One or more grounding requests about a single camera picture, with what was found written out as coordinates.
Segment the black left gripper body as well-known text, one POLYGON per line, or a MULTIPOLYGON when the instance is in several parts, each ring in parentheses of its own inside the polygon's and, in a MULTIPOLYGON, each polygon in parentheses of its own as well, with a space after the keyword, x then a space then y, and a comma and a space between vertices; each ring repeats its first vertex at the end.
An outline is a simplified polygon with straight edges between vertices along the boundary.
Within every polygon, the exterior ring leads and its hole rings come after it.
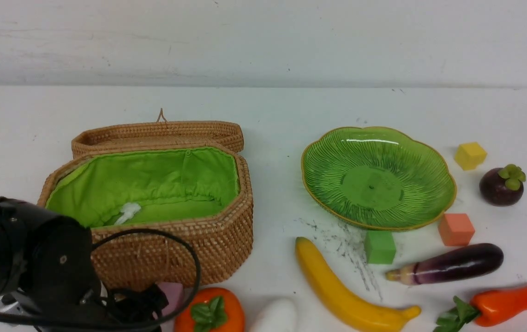
POLYGON ((127 324, 156 320, 169 305, 156 285, 137 292, 108 290, 103 284, 59 285, 37 290, 37 308, 46 319, 87 324, 127 324))

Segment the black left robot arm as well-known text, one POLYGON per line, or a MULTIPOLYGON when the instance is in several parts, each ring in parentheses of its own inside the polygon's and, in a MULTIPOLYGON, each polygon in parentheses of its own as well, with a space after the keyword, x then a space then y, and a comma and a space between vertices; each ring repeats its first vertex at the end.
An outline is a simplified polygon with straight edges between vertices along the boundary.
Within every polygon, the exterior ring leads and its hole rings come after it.
POLYGON ((92 235, 71 217, 0 197, 0 313, 86 324, 152 321, 169 300, 152 285, 107 290, 92 235))

